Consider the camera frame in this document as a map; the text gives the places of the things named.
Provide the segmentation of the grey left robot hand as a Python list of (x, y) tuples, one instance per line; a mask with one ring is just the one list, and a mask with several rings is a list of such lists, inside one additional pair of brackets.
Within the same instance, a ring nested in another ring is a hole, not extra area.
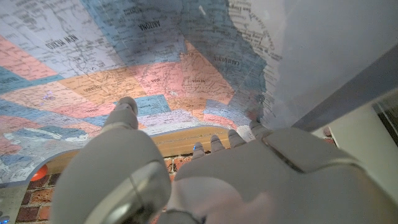
[(51, 223), (396, 223), (397, 204), (353, 156), (297, 128), (231, 147), (211, 138), (169, 176), (158, 147), (121, 98), (100, 134), (69, 163), (52, 199)]

